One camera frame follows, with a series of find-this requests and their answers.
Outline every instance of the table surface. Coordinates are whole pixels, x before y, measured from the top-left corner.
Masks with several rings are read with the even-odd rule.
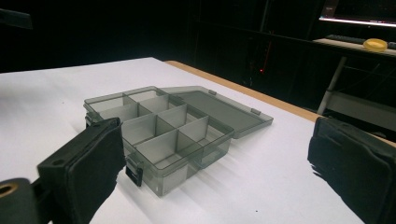
[[[273,124],[233,139],[227,155],[161,198],[120,172],[92,223],[361,223],[306,159],[318,115],[220,83],[153,58],[0,74],[0,180],[36,180],[36,166],[84,130],[85,99],[199,85],[274,117]]]

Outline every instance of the box lid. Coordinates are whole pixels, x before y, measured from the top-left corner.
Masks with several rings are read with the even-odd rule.
[[[204,87],[172,87],[161,90],[177,96],[186,104],[232,127],[235,139],[268,126],[274,120],[257,109],[239,104]]]

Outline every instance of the yellow tape roll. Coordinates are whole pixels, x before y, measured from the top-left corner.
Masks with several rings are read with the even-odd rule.
[[[388,48],[388,43],[381,39],[372,38],[364,41],[363,46],[370,51],[382,52]]]

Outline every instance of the plastic organizer box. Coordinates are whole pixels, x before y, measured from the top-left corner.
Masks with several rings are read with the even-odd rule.
[[[146,87],[85,100],[87,125],[119,117],[126,174],[163,196],[224,156],[232,138],[272,123],[203,87]]]

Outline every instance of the table leg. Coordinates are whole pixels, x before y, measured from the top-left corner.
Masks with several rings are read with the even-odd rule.
[[[341,72],[343,70],[346,61],[347,61],[347,57],[343,56],[340,62],[338,63],[337,69],[335,70],[334,75],[332,76],[332,81],[330,82],[330,85],[327,88],[326,92],[324,93],[322,101],[320,102],[320,106],[317,111],[317,114],[322,115],[324,110],[326,109],[327,103],[329,103],[330,97],[332,96],[332,90],[334,89],[334,86],[341,75]]]

